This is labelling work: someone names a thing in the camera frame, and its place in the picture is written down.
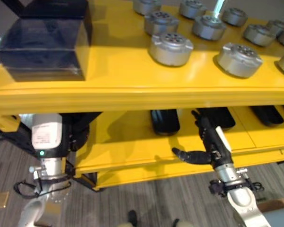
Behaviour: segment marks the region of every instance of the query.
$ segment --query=lower shelf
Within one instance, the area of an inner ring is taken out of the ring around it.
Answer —
[[[255,153],[249,152],[248,154],[233,154],[233,161],[237,168],[284,161],[284,149]],[[199,166],[182,162],[100,171],[98,173],[96,189],[175,176],[206,173],[212,170],[210,165]]]
[[[277,109],[284,118],[283,107]],[[229,111],[236,125],[225,131],[225,136],[233,154],[284,149],[284,123],[277,127],[264,126],[248,106],[229,107]],[[139,166],[143,169],[146,165],[180,165],[171,151],[173,147],[190,151],[204,150],[204,145],[191,109],[178,110],[178,117],[180,131],[167,137],[153,132],[149,111],[103,112],[91,123],[89,140],[76,153],[76,177]]]

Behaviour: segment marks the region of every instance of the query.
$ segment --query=yellow shelf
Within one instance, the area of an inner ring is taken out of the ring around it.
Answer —
[[[284,108],[276,106],[276,109],[284,119]],[[256,147],[271,147],[284,144],[284,123],[277,127],[267,127],[255,117],[250,108],[238,106],[234,107],[233,110]]]
[[[235,167],[260,165],[284,161],[284,149],[240,155],[233,154]],[[210,165],[190,165],[184,162],[170,164],[153,164],[148,166],[120,170],[100,171],[96,188],[106,188],[127,183],[158,180],[175,176],[184,176],[213,171]]]
[[[284,118],[283,108],[278,109]],[[269,128],[258,124],[254,115],[242,117],[241,113],[249,113],[249,107],[231,107],[229,110],[236,125],[226,131],[225,136],[234,154],[284,148],[284,124]],[[91,123],[89,140],[76,154],[76,176],[108,169],[179,162],[171,152],[173,147],[186,151],[204,150],[191,109],[179,110],[178,116],[180,131],[174,136],[163,137],[153,132],[149,111],[102,113]]]
[[[284,55],[278,41],[258,47],[242,38],[245,27],[233,26],[221,40],[206,41],[191,34],[193,21],[181,17],[178,7],[163,6],[180,19],[178,32],[195,46],[185,66],[165,67],[148,55],[151,38],[131,2],[94,2],[86,81],[17,83],[0,66],[0,114],[284,104],[284,74],[275,67]],[[264,63],[254,76],[237,79],[215,66],[213,57],[228,42],[246,44],[261,55]]]

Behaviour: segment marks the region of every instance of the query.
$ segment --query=gray carpet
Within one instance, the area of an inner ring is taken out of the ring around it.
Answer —
[[[17,196],[14,182],[32,179],[28,168],[38,162],[8,142],[0,142],[0,192],[10,191],[8,205],[0,210],[0,227],[14,227],[27,202]],[[249,176],[265,191],[257,197],[284,197],[284,164],[249,167]],[[190,220],[195,227],[236,226],[225,199],[213,196],[207,186],[213,173],[175,177],[107,188],[94,193],[73,182],[63,205],[63,227],[115,227],[130,209],[139,215],[140,227],[170,227],[175,218]]]

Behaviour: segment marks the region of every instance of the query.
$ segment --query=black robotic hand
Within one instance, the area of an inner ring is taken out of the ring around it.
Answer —
[[[207,117],[201,116],[196,111],[192,111],[192,115],[196,119],[195,124],[199,128],[199,136],[206,151],[185,152],[173,148],[173,153],[184,162],[198,165],[211,164],[214,169],[224,164],[233,163],[230,146],[221,128],[214,128]]]

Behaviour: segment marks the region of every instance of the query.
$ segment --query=person's foot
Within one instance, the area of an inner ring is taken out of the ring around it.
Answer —
[[[172,224],[172,227],[177,227],[177,224],[178,224],[178,222],[180,221],[180,219],[176,219],[175,221],[174,221],[174,223]]]
[[[134,210],[131,210],[128,212],[128,222],[133,225],[133,227],[137,227],[138,224],[138,218],[137,213]]]

